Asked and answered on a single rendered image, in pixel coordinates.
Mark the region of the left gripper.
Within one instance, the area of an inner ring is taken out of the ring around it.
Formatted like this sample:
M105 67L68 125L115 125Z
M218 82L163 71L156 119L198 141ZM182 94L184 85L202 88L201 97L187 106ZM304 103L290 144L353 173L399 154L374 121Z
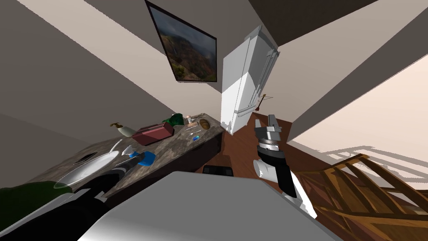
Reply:
M144 158L145 158L145 154L140 153L137 156L134 156L134 157L118 164L117 166L115 166L115 169L120 169L120 168L121 169L132 169L136 165L138 165L138 163L142 162Z

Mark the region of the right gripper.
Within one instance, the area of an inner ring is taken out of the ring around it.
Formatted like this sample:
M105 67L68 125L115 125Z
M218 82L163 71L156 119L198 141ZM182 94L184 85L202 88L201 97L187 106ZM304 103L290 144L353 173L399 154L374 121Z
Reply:
M255 135L258 142L268 145L277 145L281 140L281 127L278 127L278 122L273 114L268 115L268 126L261 127L259 119L255 120Z

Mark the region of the white soap dispenser bottle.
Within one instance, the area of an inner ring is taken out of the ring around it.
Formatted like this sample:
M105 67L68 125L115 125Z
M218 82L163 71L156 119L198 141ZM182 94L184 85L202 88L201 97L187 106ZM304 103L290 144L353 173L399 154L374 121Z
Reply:
M116 127L117 130L123 136L128 137L128 138L132 137L136 133L135 130L133 130L133 129L129 128L129 127L123 126L123 125L121 125L119 123L112 123L112 124L110 124L110 127L112 127L112 126Z

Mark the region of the red box-shaped toaster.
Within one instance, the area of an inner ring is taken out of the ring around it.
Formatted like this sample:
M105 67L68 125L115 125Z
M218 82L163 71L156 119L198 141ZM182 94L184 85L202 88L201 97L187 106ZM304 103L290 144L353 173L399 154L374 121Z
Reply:
M150 125L140 128L132 138L142 146L147 146L165 138L171 137L174 133L173 126L168 122Z

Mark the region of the white refrigerator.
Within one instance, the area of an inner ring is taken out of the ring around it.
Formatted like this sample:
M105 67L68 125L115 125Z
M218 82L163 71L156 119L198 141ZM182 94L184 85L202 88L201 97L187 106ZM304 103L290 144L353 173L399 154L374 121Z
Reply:
M279 54L258 26L224 57L220 123L229 134L247 125Z

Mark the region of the white plate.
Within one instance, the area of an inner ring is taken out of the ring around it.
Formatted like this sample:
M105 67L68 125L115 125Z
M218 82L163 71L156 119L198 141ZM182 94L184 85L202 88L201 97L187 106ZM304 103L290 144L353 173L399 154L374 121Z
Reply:
M54 189L62 189L66 186L73 185L79 181L82 181L84 178L91 176L92 174L103 169L105 166L109 165L110 162L117 157L119 151L111 151L109 153L98 156L89 162L81 165L71 171L70 173L63 176L58 182L53 186Z

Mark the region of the black flat object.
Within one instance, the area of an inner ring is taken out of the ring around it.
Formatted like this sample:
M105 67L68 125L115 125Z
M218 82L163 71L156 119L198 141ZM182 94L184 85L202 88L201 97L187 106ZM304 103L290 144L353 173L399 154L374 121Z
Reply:
M93 152L93 153L87 154L87 155L83 156L82 158L80 158L79 160L75 161L73 163L73 165L85 162L85 161L89 160L91 157L93 157L95 154L97 154L97 152Z

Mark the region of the green crumpled object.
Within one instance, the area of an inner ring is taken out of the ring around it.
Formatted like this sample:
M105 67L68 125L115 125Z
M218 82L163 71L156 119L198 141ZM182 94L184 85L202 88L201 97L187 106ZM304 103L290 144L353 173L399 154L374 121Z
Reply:
M180 113L176 113L172 115L170 118L165 119L162 121L163 123L169 123L172 127L176 125L184 125L184 118L183 115Z

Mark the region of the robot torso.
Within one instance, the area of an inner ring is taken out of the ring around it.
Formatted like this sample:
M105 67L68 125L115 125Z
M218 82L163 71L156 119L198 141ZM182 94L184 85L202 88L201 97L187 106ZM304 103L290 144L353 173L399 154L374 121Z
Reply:
M172 172L78 241L343 241L259 179Z

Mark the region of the framed landscape picture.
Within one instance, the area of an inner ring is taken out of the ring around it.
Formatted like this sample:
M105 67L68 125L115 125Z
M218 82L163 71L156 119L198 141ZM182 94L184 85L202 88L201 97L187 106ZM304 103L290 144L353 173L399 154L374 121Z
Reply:
M146 1L173 75L178 82L217 82L217 39Z

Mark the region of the wooden chair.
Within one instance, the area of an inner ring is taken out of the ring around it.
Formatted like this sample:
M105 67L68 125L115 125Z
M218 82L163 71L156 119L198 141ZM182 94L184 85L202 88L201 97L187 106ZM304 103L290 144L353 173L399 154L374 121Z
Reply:
M322 178L320 185L330 204L314 204L325 215L340 217L338 225L356 236L349 222L361 224L385 241L428 241L428 192L418 191L365 154L318 171L299 172L302 179ZM390 195L401 193L425 215L409 213Z

